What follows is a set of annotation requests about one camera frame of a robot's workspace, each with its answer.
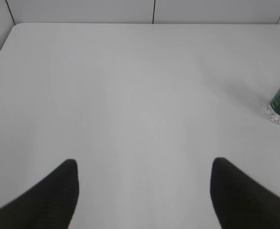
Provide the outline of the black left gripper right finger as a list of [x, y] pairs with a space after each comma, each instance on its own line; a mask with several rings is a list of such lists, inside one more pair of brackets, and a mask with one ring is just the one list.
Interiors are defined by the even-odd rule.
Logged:
[[223, 229], [280, 229], [280, 197], [224, 157], [213, 161], [210, 196]]

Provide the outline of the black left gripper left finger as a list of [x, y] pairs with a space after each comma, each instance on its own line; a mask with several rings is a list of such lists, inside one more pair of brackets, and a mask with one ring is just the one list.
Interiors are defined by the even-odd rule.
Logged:
[[79, 196], [78, 166], [67, 159], [0, 208], [0, 229], [67, 229]]

